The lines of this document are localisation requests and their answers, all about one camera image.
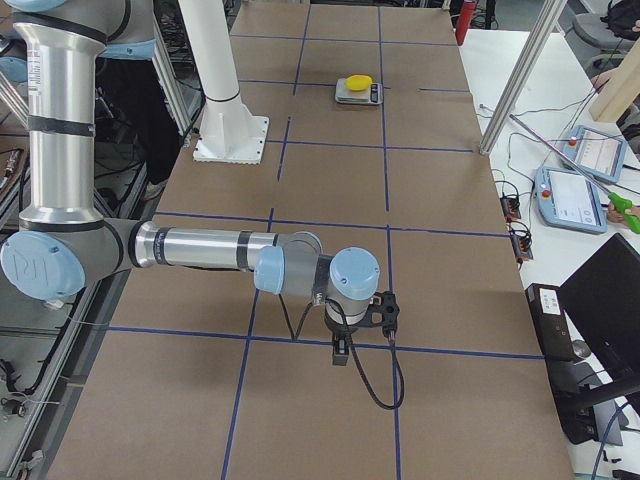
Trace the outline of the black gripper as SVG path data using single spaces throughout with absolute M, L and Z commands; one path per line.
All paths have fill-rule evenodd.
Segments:
M 346 314 L 339 307 L 326 305 L 324 313 L 326 327 L 332 333 L 332 365 L 346 366 L 349 360 L 353 329 L 349 326 Z

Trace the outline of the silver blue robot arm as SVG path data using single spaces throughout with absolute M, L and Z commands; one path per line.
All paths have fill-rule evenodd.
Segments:
M 367 250 L 322 251 L 307 232 L 162 228 L 111 219 L 94 205 L 97 57 L 154 55 L 149 1 L 15 1 L 27 47 L 31 202 L 1 249 L 6 278 L 39 300 L 67 297 L 114 273 L 153 265 L 249 271 L 255 287 L 323 305 L 333 361 L 356 356 L 372 326 L 379 265 Z

